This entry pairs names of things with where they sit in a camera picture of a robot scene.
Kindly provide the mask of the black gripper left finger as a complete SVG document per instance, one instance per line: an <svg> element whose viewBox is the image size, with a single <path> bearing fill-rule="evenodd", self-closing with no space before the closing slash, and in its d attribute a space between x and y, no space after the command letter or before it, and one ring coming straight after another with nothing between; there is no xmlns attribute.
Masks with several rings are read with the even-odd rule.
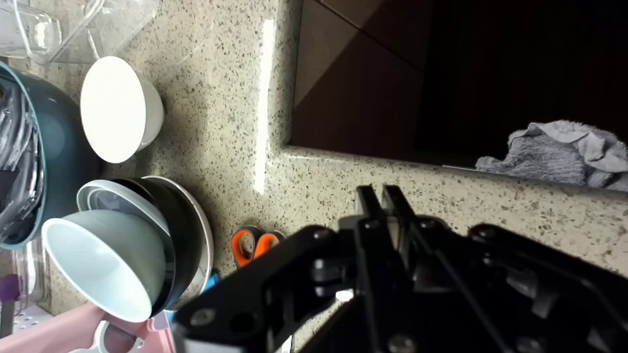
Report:
<svg viewBox="0 0 628 353"><path fill-rule="evenodd" d="M357 199L361 217L355 246L369 348L375 353L406 353L412 348L412 340L406 336L408 297L387 215L371 187L359 187Z"/></svg>

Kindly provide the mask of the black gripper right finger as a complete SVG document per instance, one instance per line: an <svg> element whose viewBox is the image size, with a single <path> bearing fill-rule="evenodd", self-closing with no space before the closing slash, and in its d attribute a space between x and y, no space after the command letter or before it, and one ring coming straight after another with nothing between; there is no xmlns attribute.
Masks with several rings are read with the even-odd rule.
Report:
<svg viewBox="0 0 628 353"><path fill-rule="evenodd" d="M385 187L387 211L398 224L396 252L406 268L424 344L434 353L510 353L489 309L479 303L463 273L465 238L442 220L416 217L398 187Z"/></svg>

